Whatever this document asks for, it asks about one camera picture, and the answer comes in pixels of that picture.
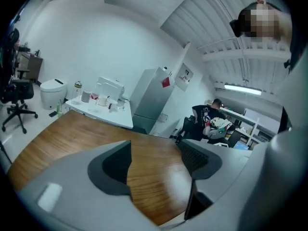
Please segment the red sticker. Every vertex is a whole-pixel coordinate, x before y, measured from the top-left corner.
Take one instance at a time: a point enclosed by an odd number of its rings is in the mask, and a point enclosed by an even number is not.
[[[165,78],[162,84],[163,84],[163,88],[170,86],[169,77]]]

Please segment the ceiling light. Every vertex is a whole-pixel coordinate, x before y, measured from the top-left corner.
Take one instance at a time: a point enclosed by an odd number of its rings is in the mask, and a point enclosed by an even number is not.
[[[246,92],[246,93],[259,95],[259,96],[262,94],[261,90],[248,88],[248,87],[240,87],[240,86],[235,86],[235,85],[225,85],[225,89]]]

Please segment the office chair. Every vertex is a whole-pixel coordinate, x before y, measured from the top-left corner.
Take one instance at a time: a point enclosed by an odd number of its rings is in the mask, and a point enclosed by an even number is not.
[[[2,103],[12,102],[11,107],[7,108],[9,117],[5,119],[2,124],[2,131],[5,132],[5,124],[8,123],[14,116],[18,116],[20,124],[23,129],[23,133],[26,134],[27,130],[21,120],[20,114],[34,114],[35,118],[38,118],[38,114],[34,111],[26,110],[27,105],[25,100],[31,99],[34,96],[33,85],[29,80],[13,79],[11,76],[14,74],[16,68],[16,51],[14,49],[15,43],[19,39],[19,32],[14,29],[6,38],[2,46],[2,63],[0,75],[0,88],[1,88],[1,101]],[[18,70],[20,75],[28,72],[27,70]]]
[[[190,132],[190,130],[192,130],[193,125],[194,125],[194,116],[193,115],[191,115],[189,118],[188,117],[184,118],[183,128],[178,133],[175,144],[179,144],[181,142],[181,140]]]

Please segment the toilet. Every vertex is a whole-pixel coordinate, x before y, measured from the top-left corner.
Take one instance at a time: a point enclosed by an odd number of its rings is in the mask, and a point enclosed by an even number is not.
[[[58,102],[64,102],[67,92],[67,82],[61,79],[51,79],[40,85],[40,97],[43,108],[52,110],[57,107]]]

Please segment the ceiling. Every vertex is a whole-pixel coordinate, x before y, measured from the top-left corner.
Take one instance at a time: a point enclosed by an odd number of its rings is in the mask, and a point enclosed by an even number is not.
[[[191,42],[203,55],[204,70],[215,88],[222,84],[258,88],[272,96],[287,77],[283,63],[290,52],[283,43],[234,38],[229,21],[256,0],[104,0],[152,21],[181,46]],[[268,0],[288,11],[282,0]]]

